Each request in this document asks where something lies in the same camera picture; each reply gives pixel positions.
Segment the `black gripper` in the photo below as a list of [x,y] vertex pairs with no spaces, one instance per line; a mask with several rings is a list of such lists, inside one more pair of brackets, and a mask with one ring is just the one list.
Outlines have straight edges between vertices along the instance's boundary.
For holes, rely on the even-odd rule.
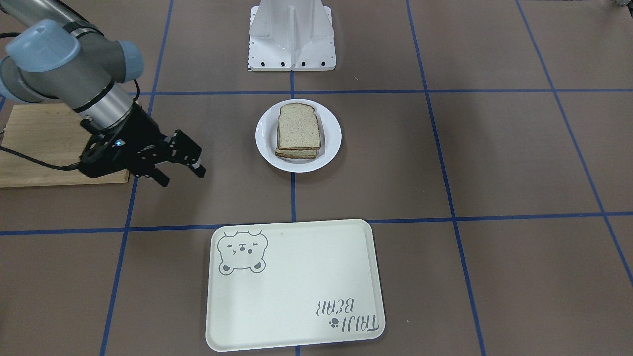
[[202,152],[182,130],[170,136],[162,134],[158,124],[135,103],[129,115],[113,128],[92,131],[79,157],[78,169],[90,178],[127,170],[167,187],[170,178],[157,166],[164,162],[182,164],[203,178],[206,168],[199,164]]

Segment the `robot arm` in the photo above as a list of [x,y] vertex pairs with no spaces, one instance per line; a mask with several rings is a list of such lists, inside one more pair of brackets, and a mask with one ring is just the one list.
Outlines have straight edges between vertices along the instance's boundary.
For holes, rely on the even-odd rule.
[[202,148],[181,130],[163,134],[122,88],[144,72],[132,42],[109,40],[59,0],[3,0],[1,10],[25,25],[1,61],[2,96],[26,104],[59,100],[90,133],[77,163],[63,171],[99,178],[127,170],[166,187],[170,179],[158,165],[170,162],[204,177]]

